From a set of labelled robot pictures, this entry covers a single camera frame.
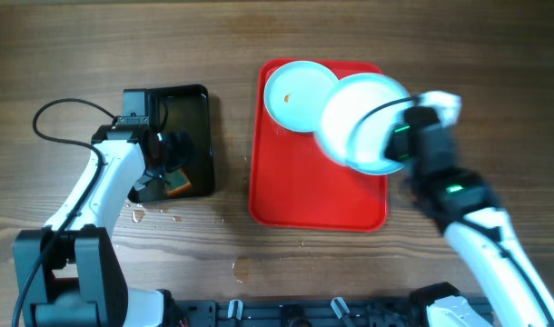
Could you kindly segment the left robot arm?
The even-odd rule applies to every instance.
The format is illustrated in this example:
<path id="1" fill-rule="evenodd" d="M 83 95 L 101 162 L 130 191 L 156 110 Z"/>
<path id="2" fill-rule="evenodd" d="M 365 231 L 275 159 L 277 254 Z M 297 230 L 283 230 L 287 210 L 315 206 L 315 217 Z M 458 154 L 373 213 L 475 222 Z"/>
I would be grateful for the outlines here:
<path id="1" fill-rule="evenodd" d="M 106 124 L 64 205 L 40 229 L 21 231 L 13 255 L 19 286 L 12 325 L 183 326 L 172 295 L 129 288 L 111 237 L 128 194 L 193 155 L 185 132 Z"/>

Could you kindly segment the light blue plate top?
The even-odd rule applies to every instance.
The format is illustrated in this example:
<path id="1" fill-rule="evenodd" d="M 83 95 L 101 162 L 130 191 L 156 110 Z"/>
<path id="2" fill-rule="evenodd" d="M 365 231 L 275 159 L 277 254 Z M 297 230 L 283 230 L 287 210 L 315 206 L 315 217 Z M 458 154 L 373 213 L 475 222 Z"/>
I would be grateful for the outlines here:
<path id="1" fill-rule="evenodd" d="M 313 61 L 293 61 L 276 69 L 264 86 L 263 101 L 270 117 L 296 133 L 319 127 L 325 100 L 338 84 L 334 72 Z"/>

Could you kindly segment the light blue plate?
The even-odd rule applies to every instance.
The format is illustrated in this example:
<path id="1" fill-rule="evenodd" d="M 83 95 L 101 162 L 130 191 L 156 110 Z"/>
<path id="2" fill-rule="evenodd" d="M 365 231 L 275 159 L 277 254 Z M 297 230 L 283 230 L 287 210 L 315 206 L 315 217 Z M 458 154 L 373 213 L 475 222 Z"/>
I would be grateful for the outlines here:
<path id="1" fill-rule="evenodd" d="M 342 78 L 330 91 L 322 118 L 315 132 L 317 144 L 335 163 L 347 166 L 346 144 L 350 132 L 372 114 L 401 113 L 412 106 L 408 91 L 394 79 L 375 73 L 353 74 Z"/>
<path id="2" fill-rule="evenodd" d="M 319 127 L 325 100 L 338 84 L 334 72 L 313 61 L 293 61 L 276 69 L 264 86 L 263 101 L 270 117 L 296 133 Z"/>
<path id="3" fill-rule="evenodd" d="M 350 132 L 345 162 L 350 168 L 369 175 L 387 175 L 399 171 L 403 164 L 387 159 L 384 151 L 401 121 L 398 114 L 378 112 L 360 119 Z"/>

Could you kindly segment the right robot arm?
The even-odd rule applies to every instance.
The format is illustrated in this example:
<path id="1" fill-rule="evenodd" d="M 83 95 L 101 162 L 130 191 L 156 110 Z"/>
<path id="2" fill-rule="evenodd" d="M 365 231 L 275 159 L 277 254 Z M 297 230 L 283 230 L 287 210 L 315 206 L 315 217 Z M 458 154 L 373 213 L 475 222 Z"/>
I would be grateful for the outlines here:
<path id="1" fill-rule="evenodd" d="M 554 326 L 554 298 L 523 250 L 490 184 L 459 165 L 436 111 L 414 106 L 384 152 L 409 172 L 413 204 L 467 264 L 504 326 Z"/>

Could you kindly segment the light blue plate bottom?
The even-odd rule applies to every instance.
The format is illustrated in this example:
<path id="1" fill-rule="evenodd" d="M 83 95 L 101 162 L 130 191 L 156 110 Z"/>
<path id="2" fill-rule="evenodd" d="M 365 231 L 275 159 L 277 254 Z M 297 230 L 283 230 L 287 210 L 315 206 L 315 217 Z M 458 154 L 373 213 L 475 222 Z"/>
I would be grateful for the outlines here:
<path id="1" fill-rule="evenodd" d="M 353 74 L 342 78 L 330 91 L 322 118 L 315 132 L 317 144 L 335 163 L 347 166 L 346 144 L 350 132 L 372 114 L 401 113 L 412 106 L 408 91 L 394 79 L 375 73 Z"/>

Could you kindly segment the orange green scrub sponge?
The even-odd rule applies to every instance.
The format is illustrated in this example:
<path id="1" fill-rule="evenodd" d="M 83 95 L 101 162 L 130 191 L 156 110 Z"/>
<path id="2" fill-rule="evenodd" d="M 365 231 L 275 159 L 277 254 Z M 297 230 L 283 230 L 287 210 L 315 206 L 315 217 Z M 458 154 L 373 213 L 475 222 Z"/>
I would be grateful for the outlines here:
<path id="1" fill-rule="evenodd" d="M 193 188 L 192 182 L 187 177 L 185 171 L 179 168 L 171 173 L 165 174 L 168 184 L 165 186 L 166 193 L 170 197 L 178 197 Z"/>

